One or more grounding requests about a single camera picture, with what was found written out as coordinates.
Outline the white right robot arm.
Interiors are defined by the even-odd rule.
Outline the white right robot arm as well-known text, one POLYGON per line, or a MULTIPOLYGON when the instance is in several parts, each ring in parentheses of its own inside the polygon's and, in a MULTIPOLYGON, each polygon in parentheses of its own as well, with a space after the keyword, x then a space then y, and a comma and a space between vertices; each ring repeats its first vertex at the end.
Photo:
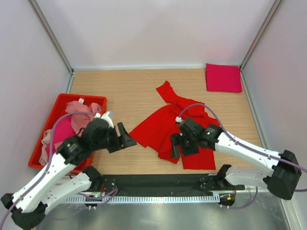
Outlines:
POLYGON ((175 124, 184 146, 193 152, 198 147, 235 156, 254 169, 224 165, 216 177, 216 184, 226 190, 236 185, 267 188, 283 200, 291 200, 302 175, 297 158, 291 151, 282 153, 258 147, 232 135, 223 126, 210 124, 207 128, 192 118, 177 117, 175 124))

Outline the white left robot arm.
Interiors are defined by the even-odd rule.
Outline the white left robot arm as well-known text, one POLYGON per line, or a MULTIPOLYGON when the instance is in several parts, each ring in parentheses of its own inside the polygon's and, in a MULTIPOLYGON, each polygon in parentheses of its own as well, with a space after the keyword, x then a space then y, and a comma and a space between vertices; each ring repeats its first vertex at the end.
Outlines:
POLYGON ((7 212, 0 225, 10 216, 23 230, 39 225, 58 204, 84 191, 98 191, 104 186, 104 178, 93 166, 87 166, 74 178, 56 187, 56 183, 71 172, 93 152, 106 149, 113 153, 135 146, 136 141, 127 133, 122 123, 113 124, 112 113, 94 115, 85 128, 66 138, 43 169, 23 188, 13 194, 4 194, 0 199, 7 212))

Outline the red t shirt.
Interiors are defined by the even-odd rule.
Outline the red t shirt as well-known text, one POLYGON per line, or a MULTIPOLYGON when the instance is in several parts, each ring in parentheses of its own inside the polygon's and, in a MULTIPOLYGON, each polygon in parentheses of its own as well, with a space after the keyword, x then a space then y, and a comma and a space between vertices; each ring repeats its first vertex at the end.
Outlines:
MULTIPOLYGON (((178 96, 168 81, 158 88, 157 92, 166 105, 142 121, 131 132, 130 136, 143 147, 150 147, 157 152, 160 159, 178 163, 179 158, 172 158, 171 135, 178 134, 179 128, 175 118, 189 105, 196 104, 193 99, 178 96)), ((184 169, 215 170, 214 153, 210 149, 199 148, 199 153, 181 156, 184 169)))

